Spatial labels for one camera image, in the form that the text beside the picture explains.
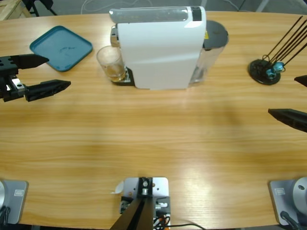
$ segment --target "white coffee machine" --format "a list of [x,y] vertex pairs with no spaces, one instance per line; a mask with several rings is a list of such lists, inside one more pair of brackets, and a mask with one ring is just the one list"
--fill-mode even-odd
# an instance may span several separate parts
[[126,81],[141,89],[188,87],[204,43],[203,7],[111,9],[109,14],[116,23],[111,44],[120,47]]

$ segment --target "teal tray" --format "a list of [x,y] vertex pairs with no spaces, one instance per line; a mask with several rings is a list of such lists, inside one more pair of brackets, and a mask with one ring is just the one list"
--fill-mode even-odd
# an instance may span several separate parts
[[58,25],[30,44],[33,53],[49,59],[58,71],[68,71],[88,55],[92,44],[73,31]]

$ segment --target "clear glass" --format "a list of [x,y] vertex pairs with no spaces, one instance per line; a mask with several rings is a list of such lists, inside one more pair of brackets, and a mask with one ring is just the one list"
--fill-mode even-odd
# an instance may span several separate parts
[[111,81],[118,82],[125,79],[125,66],[118,47],[101,48],[97,53],[97,60]]

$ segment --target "wooden table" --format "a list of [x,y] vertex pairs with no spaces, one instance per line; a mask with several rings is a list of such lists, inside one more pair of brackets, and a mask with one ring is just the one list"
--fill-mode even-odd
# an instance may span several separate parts
[[71,15],[0,22],[0,56],[30,53],[44,32],[63,25],[94,50],[68,72],[44,64],[21,70],[26,85],[62,79],[65,91],[0,107],[0,177],[26,180],[22,223],[110,228],[119,217],[126,177],[169,179],[172,223],[205,228],[276,224],[268,182],[307,175],[307,135],[267,113],[307,111],[307,50],[281,81],[258,84],[249,62],[268,53],[298,15],[208,12],[230,42],[206,81],[186,90],[150,91],[112,85],[96,61],[109,44],[108,15]]

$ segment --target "metal rod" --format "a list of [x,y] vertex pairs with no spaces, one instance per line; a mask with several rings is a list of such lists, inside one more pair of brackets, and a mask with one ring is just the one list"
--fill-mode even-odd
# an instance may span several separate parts
[[296,52],[296,54],[294,54],[294,55],[292,56],[292,58],[290,58],[283,66],[285,67],[285,65],[288,64],[288,63],[289,63],[296,55],[298,55],[303,49],[305,49],[306,46],[307,46],[307,43],[306,43],[305,45],[303,45],[303,47],[300,48],[300,49]]
[[299,22],[299,20],[301,20],[303,16],[300,16],[298,18],[298,20],[291,26],[291,28],[288,30],[288,32],[282,37],[282,39],[274,46],[274,48],[269,52],[269,54],[267,56],[269,56],[271,54],[271,52],[273,52],[273,50],[281,43],[281,41],[288,35],[288,33],[290,33],[290,31],[293,29],[293,27],[295,27],[295,25]]
[[307,25],[291,40],[291,42],[282,50],[282,52],[276,56],[276,61],[280,59],[280,57],[284,56],[285,53],[291,49],[291,47],[300,39],[300,35],[306,30]]
[[297,37],[299,37],[300,35],[301,35],[301,33],[303,32],[303,31],[305,31],[305,29],[307,28],[307,25],[295,36],[295,38],[293,38],[291,41],[290,41],[290,43],[289,44],[287,44],[287,46],[280,52],[280,54],[279,55],[277,55],[275,58],[272,58],[272,60],[270,61],[270,63],[268,63],[267,65],[266,65],[266,67],[269,67],[269,68],[272,68],[272,66],[274,66],[275,65],[275,63],[278,61],[278,59],[279,59],[279,57],[280,56],[283,56],[284,58],[285,58],[285,53],[286,52],[288,52],[288,50],[290,50],[291,48],[289,48],[288,49],[288,47],[290,46],[290,45],[292,45],[291,47],[293,47],[293,44],[295,44],[296,42],[297,42]]
[[307,30],[298,38],[298,40],[295,43],[292,44],[292,46],[288,49],[290,51],[288,52],[288,50],[287,50],[287,53],[284,54],[279,60],[282,61],[286,56],[288,56],[299,44],[302,43],[302,41],[305,40],[306,37],[307,37]]
[[279,55],[280,51],[283,50],[283,48],[288,44],[288,42],[291,40],[291,38],[302,28],[302,26],[306,23],[307,19],[303,21],[303,23],[298,27],[298,29],[291,35],[291,37],[285,42],[285,44],[278,50],[278,52],[272,57],[271,60],[273,60],[277,55]]

